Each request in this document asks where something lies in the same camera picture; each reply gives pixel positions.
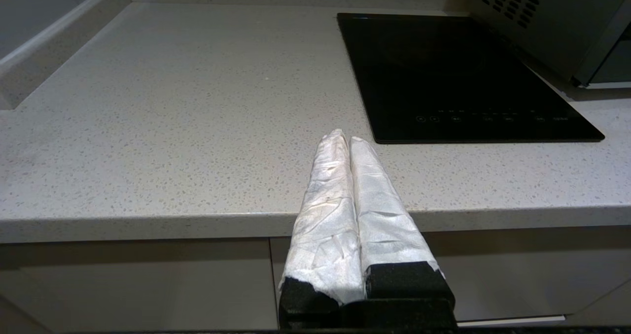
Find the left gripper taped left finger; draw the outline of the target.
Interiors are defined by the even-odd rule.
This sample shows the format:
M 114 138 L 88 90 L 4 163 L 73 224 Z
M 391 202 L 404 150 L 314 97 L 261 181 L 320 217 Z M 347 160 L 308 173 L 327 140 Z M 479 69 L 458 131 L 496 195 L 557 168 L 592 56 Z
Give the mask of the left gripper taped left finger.
M 365 298 L 349 145 L 340 129 L 318 143 L 279 289 L 281 328 L 331 327 L 341 307 Z

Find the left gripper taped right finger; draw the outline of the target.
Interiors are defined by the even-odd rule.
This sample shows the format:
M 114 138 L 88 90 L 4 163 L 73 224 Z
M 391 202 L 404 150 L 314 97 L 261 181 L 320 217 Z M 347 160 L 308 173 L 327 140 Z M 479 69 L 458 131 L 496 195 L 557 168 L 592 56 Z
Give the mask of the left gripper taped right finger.
M 372 146 L 350 141 L 361 269 L 370 300 L 440 299 L 455 305 L 430 247 Z

